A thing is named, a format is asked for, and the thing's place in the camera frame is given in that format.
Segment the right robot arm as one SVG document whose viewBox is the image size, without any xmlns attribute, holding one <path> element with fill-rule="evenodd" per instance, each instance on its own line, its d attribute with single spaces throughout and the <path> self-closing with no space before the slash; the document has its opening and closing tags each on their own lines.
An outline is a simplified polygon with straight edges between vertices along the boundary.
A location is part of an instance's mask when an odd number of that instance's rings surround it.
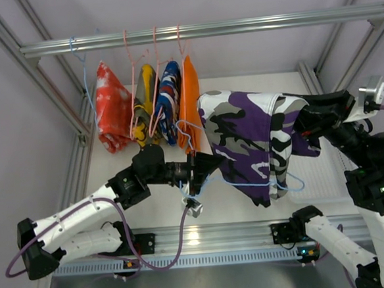
<svg viewBox="0 0 384 288">
<path fill-rule="evenodd" d="M 355 163 L 355 170 L 345 172 L 346 187 L 375 252 L 361 249 L 313 205 L 289 219 L 295 238 L 322 245 L 354 278 L 356 288 L 384 288 L 384 132 L 372 135 L 353 118 L 356 99 L 346 90 L 305 99 L 308 106 L 297 116 L 296 131 L 307 140 L 325 137 Z"/>
</svg>

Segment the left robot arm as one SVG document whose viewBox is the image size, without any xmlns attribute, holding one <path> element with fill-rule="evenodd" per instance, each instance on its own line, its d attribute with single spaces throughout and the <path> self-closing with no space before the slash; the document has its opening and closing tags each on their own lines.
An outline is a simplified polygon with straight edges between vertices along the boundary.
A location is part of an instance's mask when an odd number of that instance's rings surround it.
<svg viewBox="0 0 384 288">
<path fill-rule="evenodd" d="M 97 253 L 116 254 L 134 244 L 126 220 L 107 222 L 151 195 L 149 186 L 189 187 L 186 210 L 198 211 L 195 200 L 206 179 L 225 161 L 221 155 L 190 152 L 185 162 L 166 162 L 161 146 L 149 144 L 85 199 L 48 218 L 25 218 L 16 227 L 19 256 L 29 280 L 50 275 L 60 265 Z"/>
</svg>

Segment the purple camouflage trousers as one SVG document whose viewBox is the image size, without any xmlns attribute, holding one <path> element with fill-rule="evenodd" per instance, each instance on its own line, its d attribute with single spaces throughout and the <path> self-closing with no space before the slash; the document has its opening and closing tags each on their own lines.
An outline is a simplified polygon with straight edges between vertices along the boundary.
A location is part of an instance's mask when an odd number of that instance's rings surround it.
<svg viewBox="0 0 384 288">
<path fill-rule="evenodd" d="M 266 183 L 283 187 L 292 155 L 318 157 L 320 142 L 307 141 L 295 131 L 305 100 L 282 93 L 209 91 L 198 99 L 197 109 L 214 155 L 226 158 L 223 178 L 232 183 Z M 284 196 L 279 187 L 236 186 L 256 206 L 268 207 Z"/>
</svg>

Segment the orange trousers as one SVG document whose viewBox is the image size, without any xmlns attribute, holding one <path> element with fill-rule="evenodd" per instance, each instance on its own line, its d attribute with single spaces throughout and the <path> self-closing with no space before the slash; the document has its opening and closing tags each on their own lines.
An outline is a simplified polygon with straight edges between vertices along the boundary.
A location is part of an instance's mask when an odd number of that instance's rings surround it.
<svg viewBox="0 0 384 288">
<path fill-rule="evenodd" d="M 187 55 L 182 64 L 178 145 L 188 154 L 193 150 L 201 151 L 202 124 L 197 110 L 200 92 L 198 74 L 191 57 Z"/>
</svg>

